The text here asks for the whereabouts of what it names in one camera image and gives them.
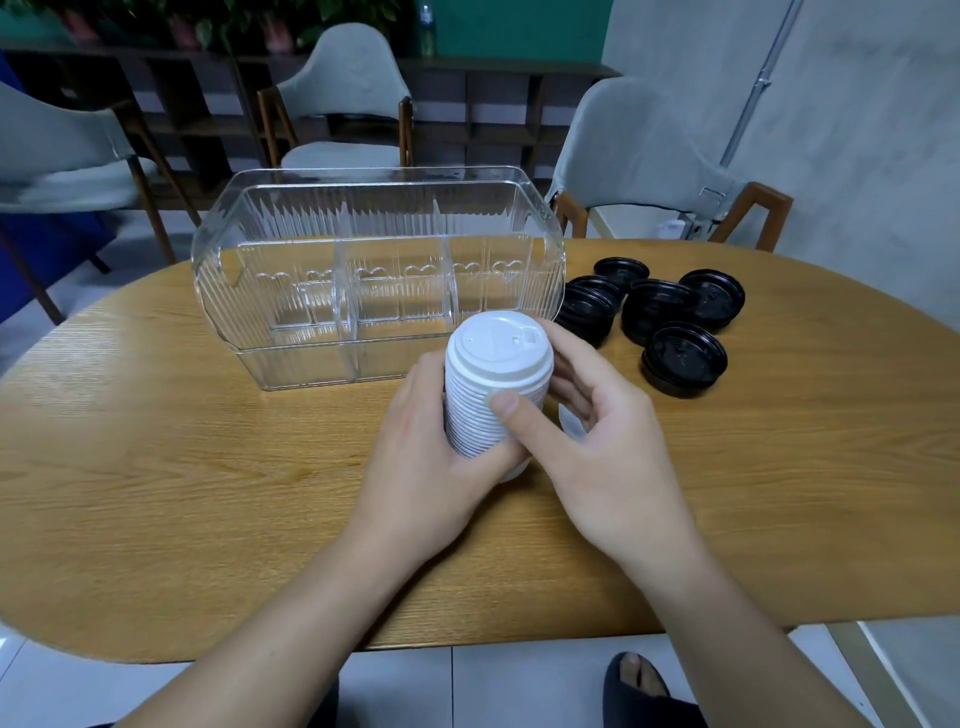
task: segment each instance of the white cup lid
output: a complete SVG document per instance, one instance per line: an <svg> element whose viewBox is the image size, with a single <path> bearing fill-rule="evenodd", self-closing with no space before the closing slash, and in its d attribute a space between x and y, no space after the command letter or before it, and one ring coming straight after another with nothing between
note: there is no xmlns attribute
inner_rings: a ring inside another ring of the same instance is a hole
<svg viewBox="0 0 960 728"><path fill-rule="evenodd" d="M516 386L553 369L553 348L546 331L519 311L471 316L450 336L447 352L464 375L490 386Z"/></svg>

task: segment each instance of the wooden shelf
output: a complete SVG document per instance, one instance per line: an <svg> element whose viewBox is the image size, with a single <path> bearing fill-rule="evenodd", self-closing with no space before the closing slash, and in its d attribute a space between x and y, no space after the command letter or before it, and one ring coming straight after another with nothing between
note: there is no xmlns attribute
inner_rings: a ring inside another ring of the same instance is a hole
<svg viewBox="0 0 960 728"><path fill-rule="evenodd" d="M184 177L191 197L198 205L209 206L231 176L224 140L247 138L253 141L260 163L268 166L265 136L256 93L273 80L270 65L278 56L228 57L206 52L187 53L169 48L120 48L106 45L73 45L68 42L31 41L0 37L0 49L14 71L36 98L57 106L102 108L123 99L134 99L120 61L138 58L145 62L156 84L163 113L144 114L150 131L157 135L176 136L183 147L193 174ZM306 56L288 57L289 64L303 62ZM206 106L203 90L194 70L195 61L220 63L233 80L243 114L213 114ZM540 150L562 147L567 127L543 126L543 106L547 89L554 77L579 76L595 83L617 76L616 71L601 63L571 61L531 61L520 59L485 59L437 57L432 59L397 59L405 75L429 71L463 73L467 78L466 121L414 122L414 151L428 144L476 146L509 146L521 150L521 166L534 177ZM527 111L522 124L489 124L473 121L476 84L479 74L514 74L528 77ZM69 88L73 94L64 95ZM331 115L328 118L294 120L301 143L310 141L344 141L372 144L397 144L397 122L392 119L353 118ZM289 146L282 125L276 124L278 142ZM143 141L136 135L132 143L137 153L147 157ZM536 181L545 189L549 181ZM180 207L175 195L160 195L161 206Z"/></svg>

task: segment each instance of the gray upholstered chair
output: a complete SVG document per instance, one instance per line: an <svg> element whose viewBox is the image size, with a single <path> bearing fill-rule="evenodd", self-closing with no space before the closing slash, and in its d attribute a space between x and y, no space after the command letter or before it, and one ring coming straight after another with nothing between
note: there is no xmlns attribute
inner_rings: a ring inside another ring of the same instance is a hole
<svg viewBox="0 0 960 728"><path fill-rule="evenodd" d="M285 169L406 167L413 165L413 104L387 39L363 23L325 31L304 67L259 92L270 161ZM280 158L274 112L291 149ZM300 144L292 119L356 114L395 119L397 146L339 141Z"/></svg>
<svg viewBox="0 0 960 728"><path fill-rule="evenodd" d="M554 171L547 201L574 237L588 221L603 237L657 237L685 213L709 240L726 242L753 205L766 207L757 248L772 252L793 204L759 182L745 182L707 161L668 100L643 81L594 85L581 100Z"/></svg>
<svg viewBox="0 0 960 728"><path fill-rule="evenodd" d="M137 157L118 113L130 116L130 123L137 127L156 162ZM0 212L99 212L133 206L139 198L164 256L174 263L174 250L150 187L150 179L158 170L175 187L199 225L200 215L132 102L100 111L60 109L0 83ZM63 314L2 229L0 247L30 284L50 319L61 323ZM101 272L109 271L93 253L87 257Z"/></svg>

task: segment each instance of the transparent storage box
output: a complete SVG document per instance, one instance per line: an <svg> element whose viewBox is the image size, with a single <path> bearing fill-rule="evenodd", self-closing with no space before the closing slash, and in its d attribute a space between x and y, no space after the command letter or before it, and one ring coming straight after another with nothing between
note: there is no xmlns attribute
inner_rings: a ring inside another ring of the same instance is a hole
<svg viewBox="0 0 960 728"><path fill-rule="evenodd" d="M402 376L467 316L552 319L564 294L560 225L514 167L242 172L192 259L262 389Z"/></svg>

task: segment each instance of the oval table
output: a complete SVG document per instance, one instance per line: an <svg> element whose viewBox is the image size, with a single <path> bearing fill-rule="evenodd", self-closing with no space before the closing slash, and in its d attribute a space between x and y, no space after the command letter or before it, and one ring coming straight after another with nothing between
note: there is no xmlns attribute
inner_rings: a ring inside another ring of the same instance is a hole
<svg viewBox="0 0 960 728"><path fill-rule="evenodd" d="M710 547L780 624L960 612L960 336L780 255L571 241L569 277L631 255L747 290L730 368L652 393ZM218 340L187 263L91 306L0 383L0 619L70 652L196 658L346 522L397 380L265 393ZM660 631L534 464L425 569L369 646Z"/></svg>

